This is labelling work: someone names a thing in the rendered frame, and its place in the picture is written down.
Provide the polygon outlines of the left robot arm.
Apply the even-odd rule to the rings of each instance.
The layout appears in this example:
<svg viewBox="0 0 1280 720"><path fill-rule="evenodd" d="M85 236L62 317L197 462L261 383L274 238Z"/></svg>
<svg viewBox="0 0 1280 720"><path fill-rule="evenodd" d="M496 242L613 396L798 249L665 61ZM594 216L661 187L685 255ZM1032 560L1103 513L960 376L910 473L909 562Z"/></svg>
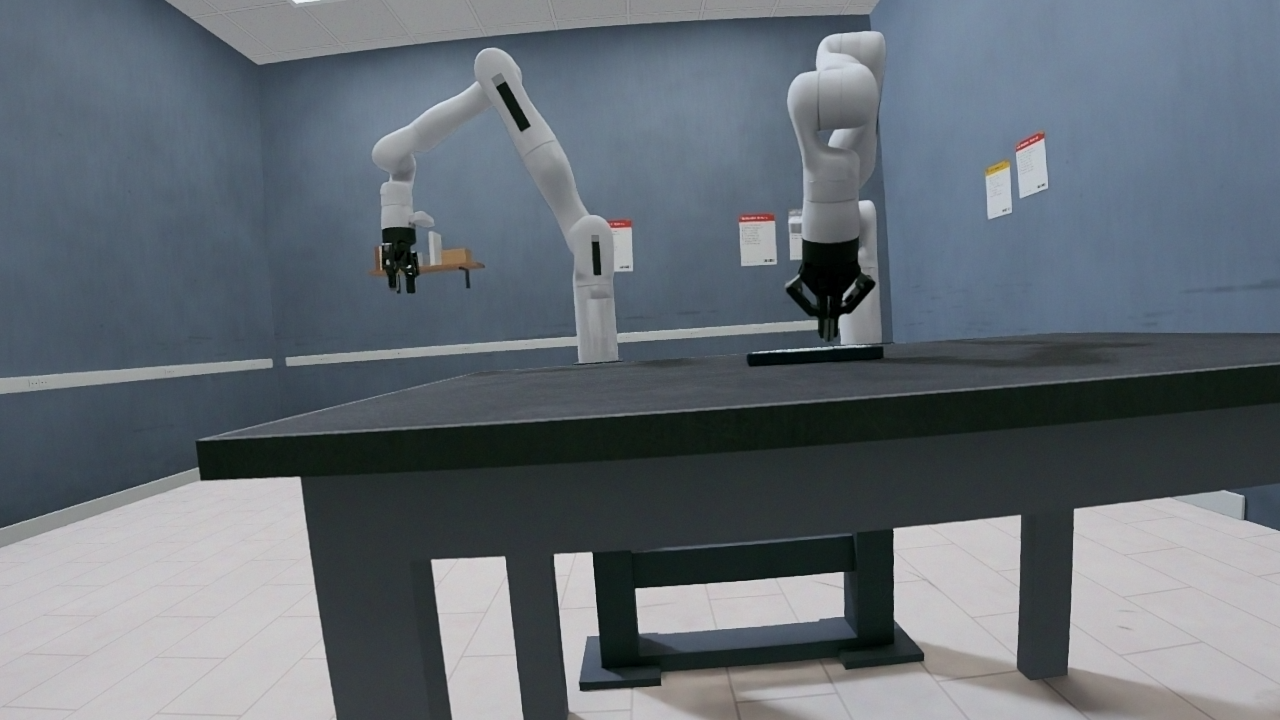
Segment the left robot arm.
<svg viewBox="0 0 1280 720"><path fill-rule="evenodd" d="M841 345L882 342L876 206L859 201L859 190L876 167L884 60L881 32L831 35L818 47L817 70L797 76L788 88L804 176L803 217L788 220L788 233L818 243L859 236L858 263L876 281L861 304L840 316ZM826 145L818 131L828 129L835 133Z"/></svg>

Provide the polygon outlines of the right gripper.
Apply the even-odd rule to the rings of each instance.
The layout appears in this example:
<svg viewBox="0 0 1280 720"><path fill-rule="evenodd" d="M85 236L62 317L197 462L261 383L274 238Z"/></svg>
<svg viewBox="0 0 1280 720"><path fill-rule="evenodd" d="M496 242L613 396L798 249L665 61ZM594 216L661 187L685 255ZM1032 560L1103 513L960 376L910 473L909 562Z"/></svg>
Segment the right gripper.
<svg viewBox="0 0 1280 720"><path fill-rule="evenodd" d="M401 268L401 272L404 272L404 277L407 278L407 293L416 293L416 277L420 275L419 256L417 252L411 252L410 249L416 243L416 231L410 227L384 228L381 229L381 270L387 270L389 290L401 290L399 275L396 274Z"/></svg>

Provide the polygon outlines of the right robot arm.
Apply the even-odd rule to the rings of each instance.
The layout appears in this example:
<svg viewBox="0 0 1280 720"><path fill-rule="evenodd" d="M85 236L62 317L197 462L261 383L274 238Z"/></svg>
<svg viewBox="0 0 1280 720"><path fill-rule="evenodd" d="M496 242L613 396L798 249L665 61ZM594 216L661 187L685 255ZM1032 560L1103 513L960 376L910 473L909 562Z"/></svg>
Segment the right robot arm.
<svg viewBox="0 0 1280 720"><path fill-rule="evenodd" d="M416 161L412 152L430 151L454 129L495 106L573 252L579 363L616 361L611 225L602 217L589 215L582 206L570 161L525 94L521 70L513 59L497 47L486 47L477 54L474 72L477 81L463 94L430 108L410 126L379 140L372 149L375 165L390 174L390 182L381 184L381 229L434 225L425 211L413 213Z"/></svg>

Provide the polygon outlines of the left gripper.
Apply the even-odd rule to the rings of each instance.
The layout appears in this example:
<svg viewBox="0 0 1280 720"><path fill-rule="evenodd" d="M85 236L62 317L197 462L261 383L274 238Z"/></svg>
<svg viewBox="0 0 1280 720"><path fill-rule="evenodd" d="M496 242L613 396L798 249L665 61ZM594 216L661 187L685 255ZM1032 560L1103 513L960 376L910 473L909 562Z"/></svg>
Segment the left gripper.
<svg viewBox="0 0 1280 720"><path fill-rule="evenodd" d="M803 240L803 264L799 275L794 281L785 282L786 292L803 307L803 311L808 316L818 316L818 334L824 342L833 342L837 337L838 316L851 314L876 287L876 281L861 272L858 249L859 236L837 243ZM844 299L844 293L854 282L856 286ZM803 283L817 296L817 305L801 293Z"/></svg>

